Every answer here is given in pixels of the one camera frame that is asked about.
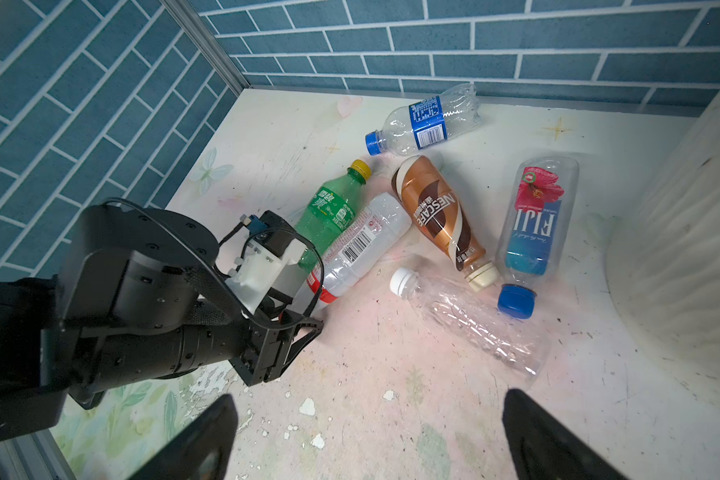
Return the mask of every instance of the plastic bottle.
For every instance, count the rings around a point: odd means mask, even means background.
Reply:
[[[385,151],[401,157],[414,154],[480,125],[478,108],[474,85],[456,85],[437,97],[394,110],[381,130],[365,135],[365,146],[371,155]]]
[[[410,302],[422,318],[470,341],[509,367],[508,379],[519,379],[529,386],[538,376],[550,349],[539,327],[502,315],[456,283],[421,276],[407,268],[394,272],[389,288]]]
[[[500,311],[519,319],[533,314],[538,287],[560,262],[578,181],[573,158],[534,158],[518,168],[496,253],[505,282]]]
[[[312,197],[302,218],[294,228],[305,236],[323,255],[334,240],[355,219],[360,210],[360,187],[371,177],[371,168],[362,160],[355,160],[347,174],[325,182]],[[298,265],[311,271],[317,258],[310,250],[304,252]]]
[[[315,312],[344,295],[411,227],[400,202],[383,193],[375,197],[323,257],[326,279]],[[291,310],[303,312],[320,287],[320,265],[293,297]]]
[[[472,290],[480,291],[499,279],[485,248],[472,235],[456,193],[429,158],[406,159],[392,176],[392,190],[414,225],[451,258]]]

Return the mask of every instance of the yellow bottle cap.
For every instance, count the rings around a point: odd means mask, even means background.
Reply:
[[[371,178],[371,168],[363,160],[355,160],[349,167],[359,173],[365,181]]]

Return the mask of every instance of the robotic arm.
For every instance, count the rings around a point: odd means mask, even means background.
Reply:
[[[252,253],[224,283],[207,228],[111,201],[132,210],[86,208],[58,276],[0,283],[0,441],[56,425],[67,394],[95,408],[107,389],[224,360],[249,386],[269,382],[322,331],[271,288],[314,248],[281,217],[243,221]]]

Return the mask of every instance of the bottle neck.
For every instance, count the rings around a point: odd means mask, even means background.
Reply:
[[[354,168],[347,168],[347,176],[360,183],[360,185],[365,185],[365,178]]]
[[[387,151],[387,136],[384,134],[384,130],[376,130],[376,140],[378,142],[378,149],[382,153]]]
[[[464,278],[467,278],[471,274],[475,273],[476,271],[480,270],[483,266],[486,266],[490,260],[488,259],[488,255],[482,255],[480,258],[476,259],[474,262],[470,262],[468,264],[464,264],[464,268],[462,269],[461,273],[464,274]]]
[[[400,298],[410,300],[411,296],[418,292],[419,288],[419,276],[413,274],[403,285],[402,291],[400,292]]]

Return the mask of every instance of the metal frame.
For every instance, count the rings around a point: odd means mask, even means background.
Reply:
[[[279,91],[309,91],[321,94],[344,94],[344,95],[365,95],[370,97],[386,98],[410,98],[423,100],[434,94],[404,93],[399,91],[372,91],[372,90],[343,90],[333,88],[309,88],[309,87],[275,87],[270,85],[251,85],[256,90],[279,90]],[[590,111],[612,111],[627,114],[648,114],[665,115],[668,117],[689,117],[698,118],[704,111],[704,107],[675,107],[671,105],[640,105],[622,104],[605,101],[576,101],[576,100],[551,100],[546,98],[516,98],[516,97],[484,97],[479,96],[486,104],[499,105],[521,105],[526,107],[542,108],[568,108],[570,110]]]
[[[48,430],[0,442],[4,480],[76,480]]]
[[[230,56],[213,37],[200,16],[187,0],[161,0],[166,10],[181,29],[198,47],[202,56],[211,64],[230,90],[239,97],[250,84],[237,69]]]

